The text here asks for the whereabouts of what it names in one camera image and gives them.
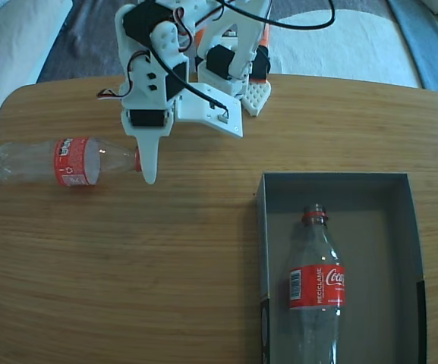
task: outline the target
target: open box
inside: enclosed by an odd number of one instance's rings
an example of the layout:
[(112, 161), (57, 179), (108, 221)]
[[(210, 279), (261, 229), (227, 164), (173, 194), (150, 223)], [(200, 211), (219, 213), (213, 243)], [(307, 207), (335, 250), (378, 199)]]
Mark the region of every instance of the open box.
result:
[(339, 363), (427, 361), (421, 245), (406, 174), (265, 173), (257, 202), (264, 364), (293, 357), (285, 262), (303, 207), (313, 203), (326, 207), (345, 266)]

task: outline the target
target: bottle label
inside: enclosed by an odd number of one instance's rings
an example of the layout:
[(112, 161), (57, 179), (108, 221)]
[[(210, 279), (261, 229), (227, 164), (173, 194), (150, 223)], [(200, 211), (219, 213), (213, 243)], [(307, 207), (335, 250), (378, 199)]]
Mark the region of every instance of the bottle label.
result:
[(345, 305), (345, 269), (339, 265), (307, 265), (289, 272), (289, 308)]
[(85, 148), (89, 138), (62, 139), (55, 145), (53, 167), (62, 186), (90, 185), (85, 174)]

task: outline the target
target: clear plastic bottle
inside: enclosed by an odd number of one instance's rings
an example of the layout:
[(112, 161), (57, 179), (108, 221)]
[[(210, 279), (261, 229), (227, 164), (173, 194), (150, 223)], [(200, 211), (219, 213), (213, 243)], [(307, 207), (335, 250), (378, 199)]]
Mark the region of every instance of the clear plastic bottle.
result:
[(38, 144), (0, 146), (0, 181), (57, 182), (62, 186), (97, 184), (104, 174), (141, 171), (137, 149), (107, 140), (73, 138)]
[(345, 305), (344, 267), (321, 205), (304, 208), (302, 238), (291, 245), (289, 319), (293, 363), (336, 364)]

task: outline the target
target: table surface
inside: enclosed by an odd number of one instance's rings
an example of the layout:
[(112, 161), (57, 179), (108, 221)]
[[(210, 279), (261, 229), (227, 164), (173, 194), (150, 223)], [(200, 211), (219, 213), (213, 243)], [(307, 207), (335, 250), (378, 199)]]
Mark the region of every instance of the table surface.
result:
[[(93, 135), (132, 147), (119, 77), (19, 89), (0, 145)], [(438, 362), (438, 93), (273, 75), (244, 139), (177, 124), (158, 180), (0, 185), (0, 363), (260, 361), (255, 192), (262, 171), (409, 172)]]

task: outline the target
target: bottle cap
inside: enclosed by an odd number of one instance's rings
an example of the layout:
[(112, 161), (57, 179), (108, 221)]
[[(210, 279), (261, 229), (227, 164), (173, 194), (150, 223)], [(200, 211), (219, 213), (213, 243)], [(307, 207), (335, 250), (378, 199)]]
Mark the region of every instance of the bottle cap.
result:
[(140, 150), (138, 147), (136, 147), (136, 151), (134, 152), (134, 160), (136, 163), (136, 171), (137, 172), (142, 172), (143, 169), (141, 167), (141, 157), (140, 157)]
[(328, 220), (328, 215), (326, 214), (325, 208), (319, 203), (306, 206), (303, 209), (303, 217), (301, 220), (304, 221), (305, 218), (312, 218), (315, 216), (321, 216)]

